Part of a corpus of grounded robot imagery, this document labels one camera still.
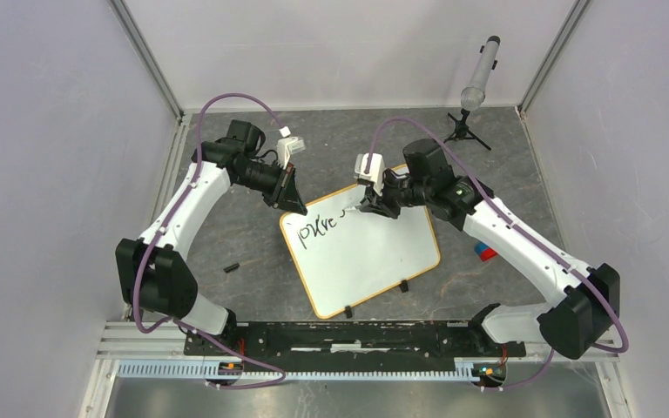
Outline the white whiteboard with yellow frame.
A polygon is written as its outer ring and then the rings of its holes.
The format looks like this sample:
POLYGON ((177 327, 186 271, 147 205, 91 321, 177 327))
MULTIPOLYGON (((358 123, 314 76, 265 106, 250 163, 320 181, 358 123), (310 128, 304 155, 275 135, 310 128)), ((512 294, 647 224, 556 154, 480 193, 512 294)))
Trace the white whiteboard with yellow frame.
POLYGON ((286 212, 279 227, 317 318, 426 273, 441 261, 429 211, 407 207, 397 219, 344 212, 359 205, 364 185, 352 184, 307 203, 307 215, 286 212))

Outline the black marker cap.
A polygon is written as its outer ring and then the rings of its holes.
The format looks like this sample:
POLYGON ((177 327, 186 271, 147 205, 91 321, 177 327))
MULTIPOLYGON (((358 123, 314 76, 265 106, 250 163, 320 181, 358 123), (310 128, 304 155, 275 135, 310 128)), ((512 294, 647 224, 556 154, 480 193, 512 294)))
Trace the black marker cap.
POLYGON ((233 272, 233 271, 237 270, 239 267, 240 267, 239 263, 233 263, 230 266, 224 267, 223 271, 224 271, 224 273, 230 273, 230 272, 233 272))

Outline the silver microphone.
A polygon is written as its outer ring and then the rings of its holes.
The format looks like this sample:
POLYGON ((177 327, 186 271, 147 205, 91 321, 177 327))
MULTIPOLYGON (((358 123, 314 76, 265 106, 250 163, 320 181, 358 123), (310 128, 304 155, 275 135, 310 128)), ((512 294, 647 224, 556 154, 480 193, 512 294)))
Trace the silver microphone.
POLYGON ((501 38, 492 35, 482 45, 476 68, 470 77, 470 81, 461 92, 461 108, 463 110, 476 111, 483 104, 490 74, 496 66, 500 43, 501 38))

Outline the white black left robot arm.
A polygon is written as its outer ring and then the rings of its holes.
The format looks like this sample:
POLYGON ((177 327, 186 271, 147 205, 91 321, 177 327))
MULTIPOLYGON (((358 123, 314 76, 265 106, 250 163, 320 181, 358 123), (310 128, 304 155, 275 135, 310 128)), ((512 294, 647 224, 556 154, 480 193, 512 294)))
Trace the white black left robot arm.
POLYGON ((163 314, 206 332, 205 342, 216 354, 230 354, 238 346, 239 332, 228 325, 232 312, 199 294, 186 258, 206 216, 232 185, 260 192, 269 207, 307 214, 290 161, 305 143, 286 127, 280 134, 273 150, 277 158, 266 163, 260 151, 264 133, 233 120, 226 136, 197 147, 186 178, 161 214, 137 239, 118 243, 120 288, 134 312, 163 314))

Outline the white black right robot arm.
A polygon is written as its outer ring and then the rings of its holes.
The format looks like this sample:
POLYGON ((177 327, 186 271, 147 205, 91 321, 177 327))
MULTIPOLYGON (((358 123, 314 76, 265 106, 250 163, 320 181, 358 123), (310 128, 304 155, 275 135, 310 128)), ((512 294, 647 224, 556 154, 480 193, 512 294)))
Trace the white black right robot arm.
POLYGON ((361 154, 355 178, 365 187, 358 209, 398 219, 402 209, 423 206, 439 220, 477 239, 518 270, 543 302, 518 307, 493 304, 471 321, 470 348, 490 355, 507 342, 546 343, 578 360, 589 349, 610 351, 600 338, 619 324, 621 280, 603 263, 593 267, 552 244, 514 214, 475 176, 455 174, 444 144, 425 138, 406 145, 407 173, 386 168, 380 154, 361 154))

